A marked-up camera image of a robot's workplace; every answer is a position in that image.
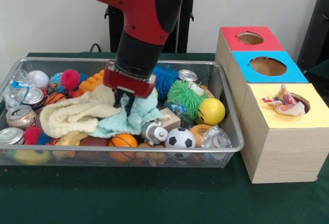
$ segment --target black cable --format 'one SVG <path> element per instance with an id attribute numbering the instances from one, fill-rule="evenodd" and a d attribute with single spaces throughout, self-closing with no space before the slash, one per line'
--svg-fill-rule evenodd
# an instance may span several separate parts
<path id="1" fill-rule="evenodd" d="M 92 45 L 92 47 L 90 48 L 90 52 L 92 52 L 93 49 L 94 49 L 95 47 L 97 47 L 98 52 L 101 52 L 101 51 L 102 51 L 102 50 L 101 50 L 101 47 L 100 47 L 97 43 L 94 43 L 94 44 Z"/>

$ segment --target stacked boxes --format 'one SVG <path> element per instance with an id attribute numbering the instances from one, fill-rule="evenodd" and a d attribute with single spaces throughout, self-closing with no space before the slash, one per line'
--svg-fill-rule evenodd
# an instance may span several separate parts
<path id="1" fill-rule="evenodd" d="M 216 61 L 226 73 L 245 138 L 252 183 L 315 181 L 329 152 L 329 109 L 266 27 L 221 28 Z M 305 105 L 279 114 L 262 101 L 281 84 Z"/>

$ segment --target light blue cloth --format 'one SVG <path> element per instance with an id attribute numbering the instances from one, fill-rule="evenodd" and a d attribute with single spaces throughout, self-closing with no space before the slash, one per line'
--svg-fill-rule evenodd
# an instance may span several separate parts
<path id="1" fill-rule="evenodd" d="M 121 107 L 125 107 L 129 97 L 124 95 L 121 98 Z M 142 126 L 151 120 L 163 118 L 163 115 L 156 108 L 158 103 L 155 89 L 147 99 L 135 98 L 129 117 L 125 108 L 117 115 L 99 121 L 96 131 L 89 134 L 98 138 L 110 138 L 116 134 L 128 133 L 132 135 L 141 134 Z"/>

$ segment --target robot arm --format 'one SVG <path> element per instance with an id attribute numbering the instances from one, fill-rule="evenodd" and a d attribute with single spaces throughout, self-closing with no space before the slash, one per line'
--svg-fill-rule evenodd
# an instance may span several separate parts
<path id="1" fill-rule="evenodd" d="M 182 0 L 98 1 L 124 13 L 124 30 L 117 57 L 114 64 L 109 63 L 105 69 L 104 84 L 146 98 L 155 82 L 150 79 L 152 70 L 176 24 Z M 122 86 L 118 86 L 118 77 Z"/>

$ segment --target cream towel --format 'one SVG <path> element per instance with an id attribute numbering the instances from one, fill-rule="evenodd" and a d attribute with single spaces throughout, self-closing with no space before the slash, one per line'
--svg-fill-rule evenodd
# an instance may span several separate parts
<path id="1" fill-rule="evenodd" d="M 41 127 L 53 138 L 72 131 L 93 133 L 98 125 L 97 118 L 107 118 L 121 111 L 113 107 L 114 103 L 112 89 L 100 85 L 93 92 L 44 107 L 40 114 Z"/>

